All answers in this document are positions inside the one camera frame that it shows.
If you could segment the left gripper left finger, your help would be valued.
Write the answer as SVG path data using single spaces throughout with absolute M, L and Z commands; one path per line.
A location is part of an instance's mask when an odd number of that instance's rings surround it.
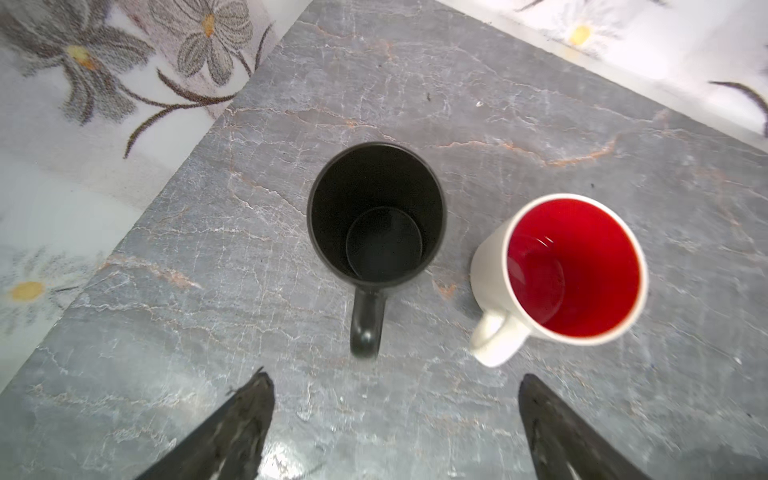
M 258 369 L 141 479 L 255 479 L 275 409 L 274 383 Z

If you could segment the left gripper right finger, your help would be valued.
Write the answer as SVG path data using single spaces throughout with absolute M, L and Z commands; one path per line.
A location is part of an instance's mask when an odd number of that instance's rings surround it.
M 536 375 L 524 375 L 518 404 L 539 479 L 646 479 Z

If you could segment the white mug red inside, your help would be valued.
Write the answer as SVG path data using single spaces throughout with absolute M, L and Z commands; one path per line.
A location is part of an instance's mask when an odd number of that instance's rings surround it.
M 470 284 L 482 310 L 470 353 L 498 367 L 529 338 L 577 346 L 619 338 L 643 312 L 649 275 L 623 219 L 558 193 L 529 202 L 480 244 Z

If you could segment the black mug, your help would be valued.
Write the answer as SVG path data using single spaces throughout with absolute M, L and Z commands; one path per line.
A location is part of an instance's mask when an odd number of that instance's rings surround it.
M 351 353 L 374 359 L 388 294 L 423 272 L 441 246 L 447 204 L 438 177 L 403 146 L 354 145 L 316 177 L 306 218 L 318 257 L 355 289 Z

